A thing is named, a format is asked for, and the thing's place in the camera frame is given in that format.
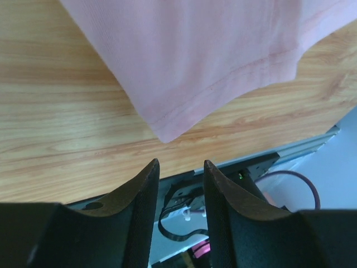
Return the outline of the pink t-shirt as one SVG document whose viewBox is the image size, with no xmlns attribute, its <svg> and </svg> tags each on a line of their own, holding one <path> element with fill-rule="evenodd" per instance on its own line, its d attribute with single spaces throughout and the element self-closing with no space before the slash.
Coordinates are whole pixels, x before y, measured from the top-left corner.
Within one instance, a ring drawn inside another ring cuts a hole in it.
<svg viewBox="0 0 357 268">
<path fill-rule="evenodd" d="M 63 1 L 164 143 L 247 92 L 296 77 L 355 1 Z"/>
</svg>

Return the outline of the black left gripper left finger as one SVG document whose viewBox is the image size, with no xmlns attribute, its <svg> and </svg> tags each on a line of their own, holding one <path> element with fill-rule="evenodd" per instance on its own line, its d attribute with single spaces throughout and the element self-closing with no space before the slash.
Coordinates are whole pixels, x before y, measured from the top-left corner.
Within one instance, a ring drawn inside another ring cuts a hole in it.
<svg viewBox="0 0 357 268">
<path fill-rule="evenodd" d="M 147 267 L 160 164 L 83 209 L 1 204 L 2 267 Z"/>
</svg>

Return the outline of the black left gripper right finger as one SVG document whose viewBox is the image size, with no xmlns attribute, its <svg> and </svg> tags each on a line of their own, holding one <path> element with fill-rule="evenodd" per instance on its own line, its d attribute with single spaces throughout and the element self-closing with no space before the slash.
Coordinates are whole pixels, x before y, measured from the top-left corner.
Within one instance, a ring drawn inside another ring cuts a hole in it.
<svg viewBox="0 0 357 268">
<path fill-rule="evenodd" d="M 214 267 L 355 267 L 356 211 L 270 205 L 204 163 Z"/>
</svg>

